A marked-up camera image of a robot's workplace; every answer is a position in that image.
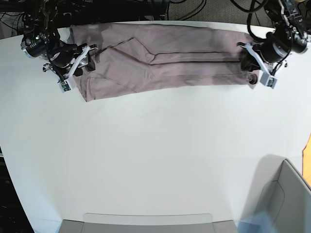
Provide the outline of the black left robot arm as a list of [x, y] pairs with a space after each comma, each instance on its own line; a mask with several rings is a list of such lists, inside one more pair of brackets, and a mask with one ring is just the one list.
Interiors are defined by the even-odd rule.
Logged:
[[[260, 57], [264, 65], [275, 64], [275, 67], [270, 71], [272, 75], [280, 69], [291, 52], [301, 54], [307, 50], [307, 27], [292, 0], [264, 0], [258, 6], [253, 0], [249, 9], [239, 6], [234, 1], [232, 3], [241, 11], [248, 13], [247, 30], [254, 40], [251, 48]], [[256, 36], [250, 27], [252, 15], [260, 9], [265, 10], [275, 29], [273, 32], [268, 32], [265, 38]]]

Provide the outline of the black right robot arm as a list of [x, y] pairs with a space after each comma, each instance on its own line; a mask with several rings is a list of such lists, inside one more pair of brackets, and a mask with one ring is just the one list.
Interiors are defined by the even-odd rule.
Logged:
[[54, 19], [69, 14], [58, 0], [34, 0], [25, 13], [21, 49], [31, 58], [41, 57], [47, 63], [43, 71], [52, 70], [61, 80], [81, 76], [82, 68], [95, 70], [90, 52], [96, 45], [77, 45], [61, 40]]

